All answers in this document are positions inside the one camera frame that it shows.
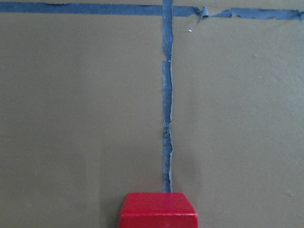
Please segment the red block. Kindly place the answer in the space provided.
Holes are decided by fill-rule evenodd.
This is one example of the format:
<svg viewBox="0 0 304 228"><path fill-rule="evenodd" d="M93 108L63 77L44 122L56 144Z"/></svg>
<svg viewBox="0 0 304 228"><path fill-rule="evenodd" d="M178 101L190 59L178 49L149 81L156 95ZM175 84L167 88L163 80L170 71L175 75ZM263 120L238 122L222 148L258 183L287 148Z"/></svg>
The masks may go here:
<svg viewBox="0 0 304 228"><path fill-rule="evenodd" d="M196 210L184 193L133 192L126 195L121 228L197 228Z"/></svg>

